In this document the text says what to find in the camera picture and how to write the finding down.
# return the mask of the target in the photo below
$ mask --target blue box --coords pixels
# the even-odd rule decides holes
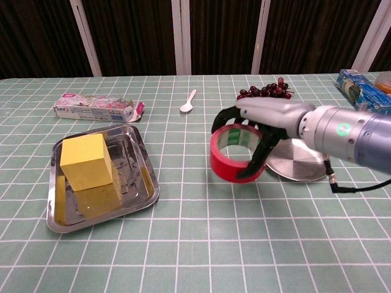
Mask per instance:
[[[391,97],[357,70],[342,69],[335,86],[356,109],[366,104],[368,112],[391,114]]]

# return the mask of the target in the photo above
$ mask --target round metal plate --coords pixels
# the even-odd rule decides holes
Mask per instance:
[[[294,181],[316,181],[326,176],[323,155],[299,139],[281,140],[266,165],[280,176]]]

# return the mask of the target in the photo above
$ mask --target green light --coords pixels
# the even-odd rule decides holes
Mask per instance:
[[[347,136],[350,132],[350,124],[348,123],[341,123],[337,126],[337,134],[339,136]]]

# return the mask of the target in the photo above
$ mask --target metal plate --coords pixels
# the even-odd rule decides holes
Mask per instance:
[[[272,150],[266,165],[293,181],[317,181],[326,176],[323,155],[299,139],[281,140]]]
[[[64,176],[59,164],[62,141],[67,138],[86,134],[102,133],[109,150],[111,161],[119,172],[122,191],[121,207],[107,214],[91,219],[85,218],[78,212],[77,198],[68,181],[65,179],[65,219],[66,225],[55,221],[56,189],[59,176]],[[94,129],[73,136],[68,136],[57,142],[53,147],[46,222],[48,227],[58,233],[68,233],[82,228],[105,222],[116,217],[151,206],[159,197],[160,187],[147,150],[138,129],[129,124]]]

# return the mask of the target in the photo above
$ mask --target black curtain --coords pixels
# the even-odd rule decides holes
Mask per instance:
[[[261,0],[190,0],[192,74],[251,72]]]
[[[0,23],[0,79],[92,75],[69,0],[1,0]]]
[[[176,74],[171,0],[83,0],[102,74]]]
[[[351,68],[380,0],[272,0],[260,74]]]
[[[370,71],[391,71],[391,29],[372,63]]]

